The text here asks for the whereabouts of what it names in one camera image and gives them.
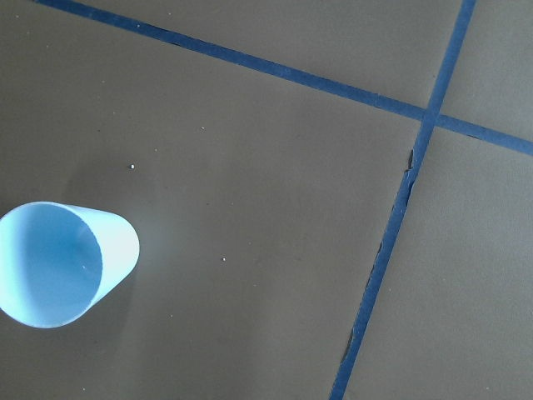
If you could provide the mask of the light blue cup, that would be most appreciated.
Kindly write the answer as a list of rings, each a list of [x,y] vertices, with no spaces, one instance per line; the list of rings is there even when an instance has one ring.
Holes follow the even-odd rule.
[[[30,202],[1,219],[1,309],[32,328],[72,323],[137,264],[140,242],[124,217]]]

